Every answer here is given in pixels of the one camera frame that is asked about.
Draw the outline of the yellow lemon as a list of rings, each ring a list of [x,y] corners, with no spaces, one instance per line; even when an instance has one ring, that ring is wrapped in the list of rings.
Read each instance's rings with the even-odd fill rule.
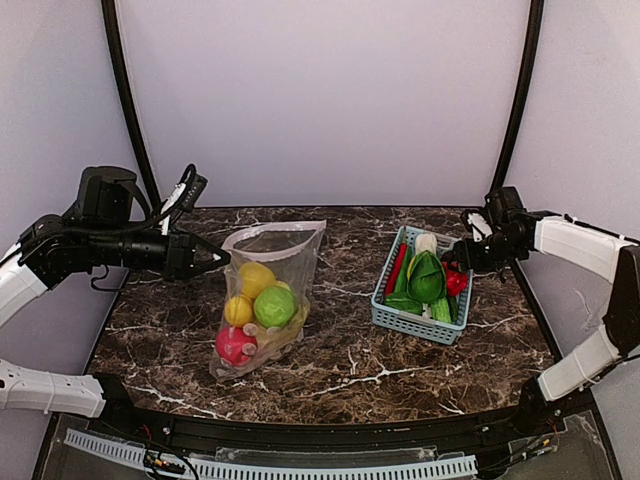
[[[258,262],[244,263],[238,270],[242,284],[242,294],[250,299],[257,298],[264,289],[276,284],[274,272]]]

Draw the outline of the orange yellow mango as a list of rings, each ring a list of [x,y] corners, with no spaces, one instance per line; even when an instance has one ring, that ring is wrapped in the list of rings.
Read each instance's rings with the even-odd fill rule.
[[[224,307],[226,322],[232,327],[243,327],[254,318],[253,302],[244,295],[230,298]]]

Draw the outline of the clear zip top bag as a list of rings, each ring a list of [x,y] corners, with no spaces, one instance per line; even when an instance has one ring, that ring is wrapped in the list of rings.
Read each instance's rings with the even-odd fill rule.
[[[228,236],[226,298],[209,364],[221,381],[281,358],[303,338],[327,222],[265,223]]]

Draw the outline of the red apple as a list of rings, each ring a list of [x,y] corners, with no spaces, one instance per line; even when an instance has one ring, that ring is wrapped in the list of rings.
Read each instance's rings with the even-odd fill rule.
[[[242,367],[255,356],[258,342],[239,327],[225,327],[216,336],[215,349],[223,365]]]

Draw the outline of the green apple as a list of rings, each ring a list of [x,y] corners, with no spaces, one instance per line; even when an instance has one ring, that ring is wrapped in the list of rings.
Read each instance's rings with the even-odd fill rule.
[[[275,285],[262,291],[254,301],[253,310],[264,328],[283,328],[296,313],[297,303],[289,289]]]

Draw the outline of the yellow white napa cabbage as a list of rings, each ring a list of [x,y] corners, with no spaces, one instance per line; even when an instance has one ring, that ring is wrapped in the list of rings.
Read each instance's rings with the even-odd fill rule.
[[[252,336],[258,344],[255,359],[279,357],[299,341],[309,312],[309,299],[285,282],[265,288],[253,302],[256,327]]]

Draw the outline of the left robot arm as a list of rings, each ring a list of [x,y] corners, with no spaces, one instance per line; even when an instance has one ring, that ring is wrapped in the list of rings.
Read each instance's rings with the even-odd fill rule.
[[[77,273],[97,267],[148,270],[163,279],[189,280],[226,266],[229,254],[175,227],[193,210],[206,179],[188,165],[169,198],[151,207],[134,172],[88,167],[74,203],[62,215],[29,226],[1,259],[1,321]],[[119,380],[106,375],[66,375],[1,362],[1,407],[99,418],[129,399]]]

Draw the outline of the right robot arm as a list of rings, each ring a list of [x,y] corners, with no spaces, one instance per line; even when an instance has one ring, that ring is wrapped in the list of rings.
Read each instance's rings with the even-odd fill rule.
[[[570,394],[598,383],[639,356],[639,242],[576,217],[530,210],[513,186],[499,187],[462,220],[469,235],[444,255],[459,272],[499,272],[532,260],[549,313],[566,313],[581,324],[561,360],[522,388],[518,410],[525,418],[552,410]]]

